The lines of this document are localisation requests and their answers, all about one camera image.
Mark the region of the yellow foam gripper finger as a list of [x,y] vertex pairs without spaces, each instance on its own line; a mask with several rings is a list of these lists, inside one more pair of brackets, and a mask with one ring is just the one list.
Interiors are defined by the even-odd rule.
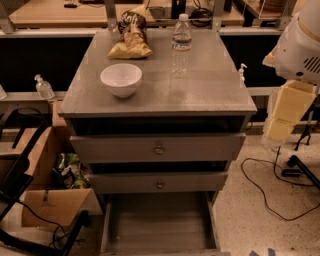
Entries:
[[294,126],[284,120],[267,118],[263,127],[263,140],[270,143],[284,143]]
[[297,124],[314,99],[312,84],[289,80],[279,89],[272,118],[288,124]]

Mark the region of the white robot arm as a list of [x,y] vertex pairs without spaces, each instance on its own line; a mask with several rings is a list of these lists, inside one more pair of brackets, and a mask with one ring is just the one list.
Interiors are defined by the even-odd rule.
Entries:
[[320,0],[308,0],[291,19],[263,64],[273,67],[287,82],[273,93],[263,141],[281,145],[292,133],[316,98],[314,85],[320,81]]

